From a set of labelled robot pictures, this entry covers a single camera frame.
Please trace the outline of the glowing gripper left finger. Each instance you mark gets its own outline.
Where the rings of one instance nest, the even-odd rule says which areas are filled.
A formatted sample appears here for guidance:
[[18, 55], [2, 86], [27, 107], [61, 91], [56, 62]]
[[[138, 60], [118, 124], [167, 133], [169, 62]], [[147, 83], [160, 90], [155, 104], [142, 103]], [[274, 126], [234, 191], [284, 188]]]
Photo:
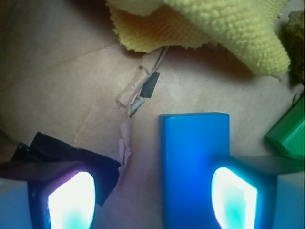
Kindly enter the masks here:
[[82, 162], [0, 165], [2, 229], [89, 229], [95, 181]]

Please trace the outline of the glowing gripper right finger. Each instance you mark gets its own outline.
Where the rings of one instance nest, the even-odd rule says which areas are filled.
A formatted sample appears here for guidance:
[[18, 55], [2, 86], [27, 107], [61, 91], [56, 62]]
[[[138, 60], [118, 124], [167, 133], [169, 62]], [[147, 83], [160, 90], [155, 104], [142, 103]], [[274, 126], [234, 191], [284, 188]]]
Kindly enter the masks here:
[[285, 156], [214, 159], [211, 198], [221, 229], [303, 229], [303, 161]]

